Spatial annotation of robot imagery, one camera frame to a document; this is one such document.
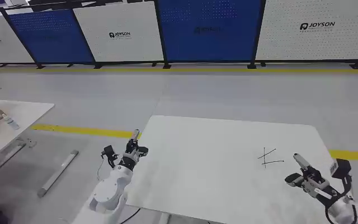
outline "joyson logo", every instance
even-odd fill
[[[208,26],[208,27],[196,27],[194,28],[194,34],[211,34],[211,33],[218,33],[220,32],[221,28],[220,27],[212,27],[212,26]]]
[[[110,32],[109,35],[112,40],[131,39],[130,32]]]
[[[308,31],[328,31],[328,28],[334,27],[336,22],[312,22],[310,25],[307,22],[304,22],[300,26],[300,30],[302,32],[305,30]]]

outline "small bottle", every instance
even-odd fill
[[[8,123],[11,128],[13,128],[14,130],[18,130],[20,127],[16,124],[16,122],[10,118],[9,116],[7,116],[6,114],[2,114],[2,117],[4,118],[4,121],[6,123]]]

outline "blue wall panel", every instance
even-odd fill
[[[91,53],[70,10],[9,15],[38,62],[92,62]]]
[[[250,60],[261,0],[159,0],[168,60]]]

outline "yellow floor line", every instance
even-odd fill
[[[107,136],[116,138],[130,138],[132,132],[125,130],[105,130],[97,128],[81,128],[71,126],[59,126],[51,124],[35,124],[31,126],[33,130],[47,130],[51,132],[63,132],[72,134],[89,134],[92,136]],[[345,160],[358,160],[358,151],[329,150],[332,158],[342,158]]]
[[[133,132],[125,130],[105,130],[97,128],[81,128],[81,127],[70,127],[70,126],[59,126],[51,124],[35,124],[31,126],[33,130],[48,130],[51,132],[63,132],[73,134],[89,134],[92,136],[107,136],[116,138],[130,138]]]
[[[358,160],[358,151],[330,150],[332,158],[342,158],[344,160]]]
[[[358,73],[358,69],[270,69],[270,68],[0,68],[0,73],[7,72],[31,72],[31,73],[48,73],[48,72],[253,72],[253,73]]]

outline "white desk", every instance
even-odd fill
[[[0,100],[0,110],[20,126],[20,129],[14,130],[3,119],[0,120],[0,151],[16,140],[22,132],[53,107],[54,104]]]
[[[285,178],[301,154],[330,178],[333,162],[308,125],[153,116],[142,137],[149,148],[134,168],[127,204],[221,223],[327,223],[324,206]],[[263,158],[266,152],[276,148]]]
[[[0,110],[4,111],[20,126],[20,129],[14,130],[8,124],[6,124],[3,119],[0,120],[0,166],[5,164],[5,162],[7,162],[22,147],[24,147],[25,143],[29,142],[24,139],[21,140],[15,147],[11,147],[10,144],[16,141],[23,131],[33,125],[54,106],[54,104],[43,104],[39,102],[0,100]],[[47,193],[50,187],[54,184],[57,178],[71,163],[77,154],[78,151],[72,151],[68,158],[62,163],[61,167],[43,185],[43,187],[38,192],[38,196],[40,198],[42,198]]]

